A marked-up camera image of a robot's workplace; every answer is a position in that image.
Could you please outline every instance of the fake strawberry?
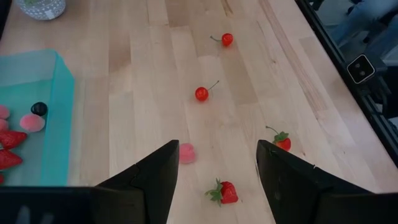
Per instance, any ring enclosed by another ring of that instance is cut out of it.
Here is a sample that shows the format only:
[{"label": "fake strawberry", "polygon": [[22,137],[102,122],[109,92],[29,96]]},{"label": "fake strawberry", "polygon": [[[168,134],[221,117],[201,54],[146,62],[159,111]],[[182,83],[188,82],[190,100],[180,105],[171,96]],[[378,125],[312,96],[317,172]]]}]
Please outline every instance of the fake strawberry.
[{"label": "fake strawberry", "polygon": [[3,149],[13,149],[25,141],[26,137],[26,133],[19,131],[1,131],[0,144]]},{"label": "fake strawberry", "polygon": [[276,146],[278,146],[279,148],[281,148],[285,151],[290,150],[290,148],[292,147],[292,141],[290,140],[290,138],[288,138],[288,136],[289,136],[288,133],[285,133],[285,132],[278,133],[274,128],[268,127],[268,126],[266,126],[266,128],[269,128],[269,129],[275,131],[277,134],[277,135],[275,135],[274,141],[272,143],[274,143]]},{"label": "fake strawberry", "polygon": [[8,169],[21,163],[22,159],[10,150],[0,150],[0,170]]},{"label": "fake strawberry", "polygon": [[220,179],[216,179],[216,183],[216,189],[209,190],[205,193],[205,195],[211,195],[210,200],[217,202],[219,206],[221,206],[221,204],[235,203],[238,201],[235,186],[231,182],[221,182]]}]

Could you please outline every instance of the wooden table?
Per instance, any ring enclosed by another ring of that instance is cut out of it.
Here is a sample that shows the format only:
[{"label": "wooden table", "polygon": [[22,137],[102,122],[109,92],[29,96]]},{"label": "wooden table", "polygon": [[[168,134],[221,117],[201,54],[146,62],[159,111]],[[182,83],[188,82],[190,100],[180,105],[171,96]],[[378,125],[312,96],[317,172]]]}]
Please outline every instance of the wooden table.
[{"label": "wooden table", "polygon": [[[209,38],[234,34],[223,48]],[[374,192],[398,171],[293,0],[68,0],[40,22],[12,6],[0,54],[54,48],[76,78],[71,185],[95,185],[171,139],[192,143],[169,223],[273,223],[255,168],[266,125],[291,153]],[[199,86],[220,83],[198,103]],[[241,199],[218,208],[215,178]]]}]

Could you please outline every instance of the teal container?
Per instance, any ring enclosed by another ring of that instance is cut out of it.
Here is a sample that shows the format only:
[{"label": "teal container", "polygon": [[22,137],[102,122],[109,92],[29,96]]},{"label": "teal container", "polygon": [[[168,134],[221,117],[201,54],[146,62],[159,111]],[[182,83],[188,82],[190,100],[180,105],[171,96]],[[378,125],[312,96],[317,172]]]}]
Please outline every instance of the teal container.
[{"label": "teal container", "polygon": [[0,105],[7,106],[11,130],[36,102],[47,104],[46,125],[12,152],[24,160],[3,170],[5,186],[65,186],[68,179],[74,79],[54,50],[0,57]]}]

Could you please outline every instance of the red cherry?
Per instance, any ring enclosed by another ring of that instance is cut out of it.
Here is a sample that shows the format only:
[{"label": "red cherry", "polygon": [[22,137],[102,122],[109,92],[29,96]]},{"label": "red cherry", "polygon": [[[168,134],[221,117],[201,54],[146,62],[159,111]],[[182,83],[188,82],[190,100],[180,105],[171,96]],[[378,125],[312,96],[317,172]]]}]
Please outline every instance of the red cherry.
[{"label": "red cherry", "polygon": [[224,34],[221,38],[221,40],[217,40],[216,38],[214,38],[213,36],[210,36],[211,39],[217,41],[217,42],[221,42],[223,43],[223,45],[225,47],[228,47],[229,45],[232,44],[232,42],[234,41],[234,36],[232,34]]},{"label": "red cherry", "polygon": [[224,34],[221,40],[223,41],[223,45],[228,47],[234,41],[234,36],[232,34]]},{"label": "red cherry", "polygon": [[205,87],[199,87],[195,91],[195,97],[197,98],[197,100],[203,102],[209,97],[209,91],[207,91]]}]

